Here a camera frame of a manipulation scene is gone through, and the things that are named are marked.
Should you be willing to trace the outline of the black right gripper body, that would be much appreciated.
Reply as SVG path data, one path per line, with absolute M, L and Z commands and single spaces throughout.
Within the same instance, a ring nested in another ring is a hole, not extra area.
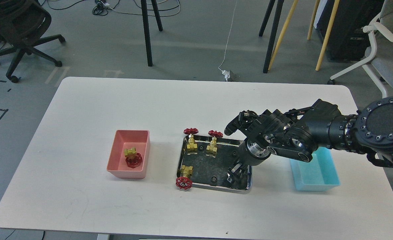
M 256 166 L 268 159 L 271 152 L 246 138 L 238 147 L 237 162 L 242 165 Z

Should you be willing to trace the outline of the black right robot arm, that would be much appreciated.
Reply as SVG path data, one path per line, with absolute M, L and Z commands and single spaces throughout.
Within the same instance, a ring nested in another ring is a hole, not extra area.
M 312 106 L 286 113 L 241 111 L 227 124 L 225 135 L 245 135 L 237 162 L 256 166 L 271 154 L 303 162 L 319 147 L 366 154 L 378 167 L 393 168 L 393 97 L 370 103 L 357 115 L 318 99 Z

